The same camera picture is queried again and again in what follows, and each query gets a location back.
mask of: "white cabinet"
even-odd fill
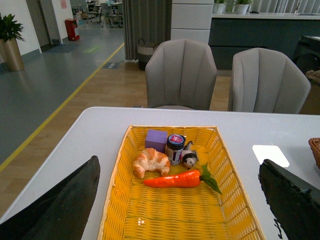
[[[213,0],[173,0],[171,39],[209,42]]]

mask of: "toy carrot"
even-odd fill
[[[222,195],[217,181],[211,177],[211,173],[208,171],[208,163],[202,165],[202,170],[202,175],[198,170],[190,170],[175,175],[146,179],[143,183],[152,188],[192,188],[199,186],[200,182],[204,181],[210,188]]]

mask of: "jar label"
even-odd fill
[[[169,141],[172,144],[181,144],[184,141],[184,138],[178,134],[172,134],[169,136]]]
[[[168,156],[168,159],[171,165],[178,165],[181,161],[181,150],[172,150],[171,148],[167,147],[165,154]]]

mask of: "gold planter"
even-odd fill
[[[4,42],[3,39],[0,39],[0,54],[9,71],[20,71],[25,68],[15,38],[6,42]]]

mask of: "bread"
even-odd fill
[[[154,148],[146,148],[135,157],[133,168],[135,174],[141,179],[146,171],[159,171],[162,176],[165,176],[170,170],[170,161],[164,153]]]

